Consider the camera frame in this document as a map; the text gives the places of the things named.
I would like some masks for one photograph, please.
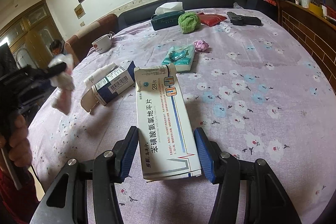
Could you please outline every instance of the barcode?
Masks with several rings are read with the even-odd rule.
[[[120,85],[122,85],[123,83],[125,83],[127,81],[128,81],[127,76],[124,76],[119,81],[117,81],[113,85],[111,85],[111,88],[114,90],[114,89],[116,89],[117,87],[119,87]]]

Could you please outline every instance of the black sofa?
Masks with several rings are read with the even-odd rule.
[[[185,10],[201,8],[233,8],[234,2],[237,2],[241,7],[246,8],[247,3],[247,0],[158,0],[121,13],[118,17],[119,30],[150,20],[157,7],[166,2],[174,1],[183,2],[183,9]]]

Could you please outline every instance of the door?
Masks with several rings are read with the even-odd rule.
[[[7,43],[18,67],[46,68],[53,58],[49,46],[62,40],[45,0],[36,3],[0,30],[0,45]]]
[[[43,20],[29,32],[33,46],[47,66],[53,59],[53,54],[49,49],[50,44],[55,39],[62,40],[62,37],[59,35],[58,30],[54,25],[53,19],[49,17]]]

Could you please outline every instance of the metal screw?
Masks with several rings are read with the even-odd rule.
[[[221,152],[220,156],[224,159],[228,159],[230,158],[230,153],[228,152]]]
[[[112,151],[105,151],[104,153],[104,157],[105,158],[109,158],[109,157],[112,157],[113,156],[113,152]]]
[[[257,163],[258,163],[259,165],[261,165],[261,166],[264,166],[264,165],[266,164],[266,161],[263,160],[263,159],[258,159],[258,160],[257,160]]]
[[[68,165],[74,165],[76,162],[76,159],[70,159],[68,160]]]

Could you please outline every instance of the white tissue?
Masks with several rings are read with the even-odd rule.
[[[67,64],[64,72],[50,79],[52,86],[57,86],[58,89],[52,98],[51,106],[58,109],[60,112],[68,115],[71,109],[71,93],[75,89],[73,79],[71,77],[74,60],[71,54],[57,55],[48,65],[48,67],[55,66],[61,62]]]
[[[164,13],[173,12],[173,11],[181,11],[183,10],[182,2],[167,2],[162,4],[155,10],[156,15],[162,15]]]

